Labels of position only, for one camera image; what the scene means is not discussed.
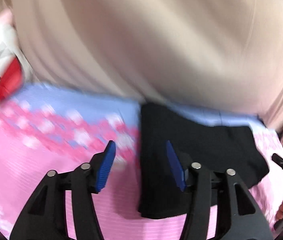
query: metal rivet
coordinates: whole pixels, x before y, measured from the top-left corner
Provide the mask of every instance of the metal rivet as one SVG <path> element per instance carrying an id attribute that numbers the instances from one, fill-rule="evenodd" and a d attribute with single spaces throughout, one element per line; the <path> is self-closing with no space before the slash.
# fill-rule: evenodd
<path id="1" fill-rule="evenodd" d="M 48 177 L 53 177 L 53 176 L 55 176 L 56 175 L 56 171 L 54 171 L 54 170 L 51 170 L 51 171 L 48 171 L 47 172 L 47 176 Z"/>
<path id="2" fill-rule="evenodd" d="M 192 166 L 194 169 L 200 169 L 200 168 L 201 168 L 201 164 L 200 164 L 200 163 L 192 163 L 191 166 Z"/>
<path id="3" fill-rule="evenodd" d="M 81 167 L 83 170 L 88 170 L 88 169 L 90 169 L 90 164 L 89 164 L 89 163 L 83 163 L 80 167 Z"/>
<path id="4" fill-rule="evenodd" d="M 230 176 L 234 176 L 236 174 L 236 171 L 233 170 L 233 169 L 228 169 L 227 174 L 230 175 Z"/>

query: pink fabric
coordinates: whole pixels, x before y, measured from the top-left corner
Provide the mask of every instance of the pink fabric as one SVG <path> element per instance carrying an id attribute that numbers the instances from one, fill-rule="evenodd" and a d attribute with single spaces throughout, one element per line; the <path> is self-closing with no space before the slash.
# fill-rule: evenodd
<path id="1" fill-rule="evenodd" d="M 117 145 L 114 166 L 106 187 L 93 195 L 104 238 L 179 239 L 185 215 L 149 220 L 137 212 L 140 193 L 137 127 L 129 128 L 121 119 L 114 123 L 107 118 L 88 124 L 80 118 L 56 115 L 49 107 L 37 112 L 28 109 L 27 104 L 19 107 L 9 101 L 0 110 L 0 231 L 6 237 L 48 170 L 56 169 L 59 173 L 73 170 L 102 151 L 112 139 Z M 251 193 L 272 226 L 283 200 L 283 171 L 270 157 L 274 152 L 283 156 L 283 148 L 275 132 L 263 130 L 254 136 L 257 147 L 269 162 L 270 173 Z M 66 203 L 69 236 L 75 238 L 69 192 Z M 216 211 L 216 206 L 211 208 L 208 239 L 215 233 Z"/>
<path id="2" fill-rule="evenodd" d="M 12 12 L 10 9 L 5 9 L 0 13 L 0 23 L 2 24 L 10 24 L 13 25 L 13 18 Z"/>

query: folded clothes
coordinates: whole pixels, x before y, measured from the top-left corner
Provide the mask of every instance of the folded clothes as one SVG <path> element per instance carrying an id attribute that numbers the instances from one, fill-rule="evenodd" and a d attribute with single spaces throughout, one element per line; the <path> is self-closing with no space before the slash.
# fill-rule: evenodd
<path id="1" fill-rule="evenodd" d="M 191 194 L 176 187 L 166 155 L 166 141 L 188 153 L 211 171 L 232 168 L 248 188 L 269 173 L 264 157 L 256 149 L 248 126 L 208 127 L 188 120 L 166 106 L 148 103 L 141 108 L 141 175 L 139 212 L 142 217 L 162 219 L 185 214 Z M 212 192 L 211 205 L 217 204 Z"/>

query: black fabric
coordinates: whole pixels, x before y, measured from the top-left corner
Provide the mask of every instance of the black fabric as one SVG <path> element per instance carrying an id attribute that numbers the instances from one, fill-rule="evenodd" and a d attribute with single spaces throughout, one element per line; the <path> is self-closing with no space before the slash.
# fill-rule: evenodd
<path id="1" fill-rule="evenodd" d="M 187 213 L 190 193 L 177 188 L 166 155 L 166 141 L 190 154 L 211 171 L 234 169 L 248 188 L 268 174 L 267 162 L 255 147 L 248 126 L 208 127 L 188 120 L 165 106 L 148 103 L 141 108 L 141 175 L 139 212 L 142 217 L 162 219 Z M 211 205 L 217 204 L 212 192 Z"/>

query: pink patterned cloth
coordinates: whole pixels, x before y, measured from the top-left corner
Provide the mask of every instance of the pink patterned cloth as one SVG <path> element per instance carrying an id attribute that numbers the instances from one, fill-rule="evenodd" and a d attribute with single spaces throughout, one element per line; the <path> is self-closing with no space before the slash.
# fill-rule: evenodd
<path id="1" fill-rule="evenodd" d="M 117 146 L 114 166 L 106 187 L 93 195 L 97 217 L 104 238 L 177 240 L 185 215 L 163 220 L 140 217 L 138 128 L 127 127 L 120 116 L 105 116 L 95 123 L 85 122 L 75 110 L 66 117 L 54 113 L 50 106 L 29 111 L 29 104 L 10 100 L 0 109 L 0 231 L 9 238 L 12 227 L 48 170 L 59 173 L 89 162 L 93 154 L 103 151 L 108 140 Z M 283 200 L 283 171 L 270 161 L 272 153 L 283 156 L 275 132 L 262 130 L 254 134 L 258 149 L 267 159 L 270 173 L 251 189 L 270 225 Z M 66 196 L 69 236 L 76 238 L 71 211 L 71 196 Z M 207 238 L 215 234 L 217 208 L 211 208 Z"/>

